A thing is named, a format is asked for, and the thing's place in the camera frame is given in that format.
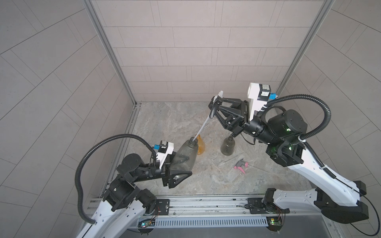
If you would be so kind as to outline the black white spray nozzle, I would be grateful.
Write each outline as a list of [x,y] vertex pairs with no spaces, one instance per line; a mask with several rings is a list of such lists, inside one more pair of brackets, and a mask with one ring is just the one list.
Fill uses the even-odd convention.
[[205,127],[207,121],[208,121],[209,119],[212,119],[212,118],[215,116],[215,114],[216,114],[216,112],[217,112],[217,109],[218,109],[218,107],[219,107],[218,104],[217,104],[217,102],[216,102],[218,98],[223,98],[223,91],[220,91],[216,96],[214,96],[214,97],[211,99],[211,105],[212,105],[212,107],[211,107],[211,109],[210,109],[209,116],[208,116],[207,119],[204,121],[204,123],[202,124],[201,128],[199,129],[199,131],[197,132],[197,134],[195,135],[195,137],[193,138],[192,141],[195,141],[196,138],[200,135],[200,133],[202,132],[203,128]]

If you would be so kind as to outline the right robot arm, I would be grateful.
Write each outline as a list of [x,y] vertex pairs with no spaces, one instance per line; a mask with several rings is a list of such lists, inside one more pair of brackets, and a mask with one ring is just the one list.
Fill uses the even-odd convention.
[[[293,99],[308,100],[318,104],[324,113],[323,121],[314,130],[295,110],[281,108],[280,114],[266,119],[266,114],[280,103]],[[313,150],[307,139],[325,129],[331,119],[328,105],[321,99],[306,94],[296,94],[271,100],[261,106],[250,119],[247,101],[215,96],[209,103],[210,117],[217,118],[232,136],[248,134],[267,145],[267,155],[277,164],[289,168],[315,185],[308,191],[284,191],[269,188],[263,198],[263,206],[274,211],[291,209],[319,211],[330,220],[351,224],[369,218],[369,209],[363,199],[366,185],[351,181],[332,171]]]

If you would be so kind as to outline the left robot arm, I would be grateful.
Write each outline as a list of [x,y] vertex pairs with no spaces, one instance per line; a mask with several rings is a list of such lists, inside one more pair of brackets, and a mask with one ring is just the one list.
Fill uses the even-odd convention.
[[92,217],[84,213],[82,203],[78,212],[87,223],[79,238],[118,238],[130,226],[140,233],[149,233],[160,215],[168,215],[169,199],[158,199],[136,182],[161,179],[164,186],[175,188],[192,175],[196,153],[158,153],[152,164],[146,164],[136,154],[127,155],[117,167],[117,176],[102,196]]

